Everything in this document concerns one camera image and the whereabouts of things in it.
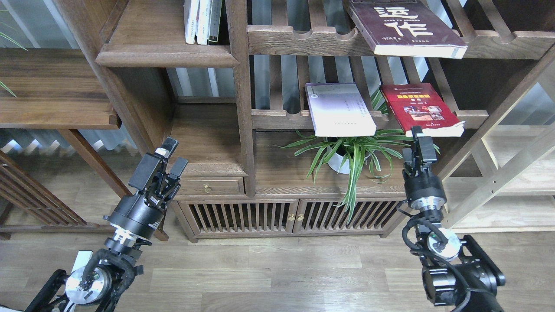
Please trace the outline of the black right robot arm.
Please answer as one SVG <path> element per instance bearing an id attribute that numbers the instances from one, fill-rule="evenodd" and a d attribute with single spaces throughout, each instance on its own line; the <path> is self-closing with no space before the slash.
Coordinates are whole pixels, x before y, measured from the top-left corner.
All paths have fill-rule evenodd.
<path id="1" fill-rule="evenodd" d="M 414 146 L 403 150 L 403 176 L 406 202 L 418 213 L 410 216 L 401 235 L 423 266 L 428 300 L 434 306 L 453 306 L 455 312 L 501 312 L 496 295 L 505 275 L 472 236 L 459 238 L 442 226 L 447 197 L 431 170 L 437 161 L 433 140 L 419 126 L 411 133 Z"/>

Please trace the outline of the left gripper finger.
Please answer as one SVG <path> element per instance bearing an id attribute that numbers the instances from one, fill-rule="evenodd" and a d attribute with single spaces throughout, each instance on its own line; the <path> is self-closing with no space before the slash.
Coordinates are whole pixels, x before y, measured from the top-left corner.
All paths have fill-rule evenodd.
<path id="1" fill-rule="evenodd" d="M 178 180 L 182 176 L 182 173 L 187 165 L 188 165 L 187 159 L 178 157 L 175 160 L 175 163 L 173 164 L 173 167 L 171 168 L 168 174 L 168 179 Z"/>
<path id="2" fill-rule="evenodd" d="M 174 174 L 169 178 L 165 169 L 177 146 L 178 140 L 167 137 L 154 154 L 146 153 L 128 184 L 141 192 L 176 193 L 179 190 L 179 178 Z"/>

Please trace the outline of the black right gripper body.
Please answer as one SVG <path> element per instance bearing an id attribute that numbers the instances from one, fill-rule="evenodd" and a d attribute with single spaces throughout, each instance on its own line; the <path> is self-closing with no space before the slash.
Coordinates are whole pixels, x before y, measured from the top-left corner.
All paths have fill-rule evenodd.
<path id="1" fill-rule="evenodd" d="M 431 162 L 411 166 L 405 162 L 403 171 L 408 205 L 419 211 L 440 211 L 447 197 L 438 176 L 431 171 Z"/>

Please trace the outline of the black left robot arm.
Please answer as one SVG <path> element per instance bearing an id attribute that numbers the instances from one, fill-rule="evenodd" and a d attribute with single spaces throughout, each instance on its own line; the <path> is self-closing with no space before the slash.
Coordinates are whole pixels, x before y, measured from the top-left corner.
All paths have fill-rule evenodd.
<path id="1" fill-rule="evenodd" d="M 166 172 L 178 144 L 166 137 L 154 153 L 143 156 L 129 180 L 137 191 L 123 197 L 113 213 L 105 216 L 115 227 L 105 248 L 93 253 L 85 266 L 71 274 L 55 271 L 26 308 L 28 312 L 49 312 L 53 308 L 68 312 L 75 306 L 96 306 L 98 312 L 115 310 L 121 295 L 137 275 L 143 274 L 143 267 L 136 265 L 140 247 L 151 245 L 151 237 L 180 188 L 180 176 L 188 161 L 179 157 Z"/>

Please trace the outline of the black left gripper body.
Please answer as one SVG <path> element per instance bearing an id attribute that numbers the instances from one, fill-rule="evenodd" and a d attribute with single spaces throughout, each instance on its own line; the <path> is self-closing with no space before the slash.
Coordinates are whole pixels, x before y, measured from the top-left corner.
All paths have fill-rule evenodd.
<path id="1" fill-rule="evenodd" d="M 149 241 L 180 188 L 180 174 L 136 171 L 129 185 L 137 191 L 133 196 L 123 197 L 107 217 L 115 227 L 115 233 L 111 239 L 107 239 L 106 246 L 133 246 L 137 239 Z"/>

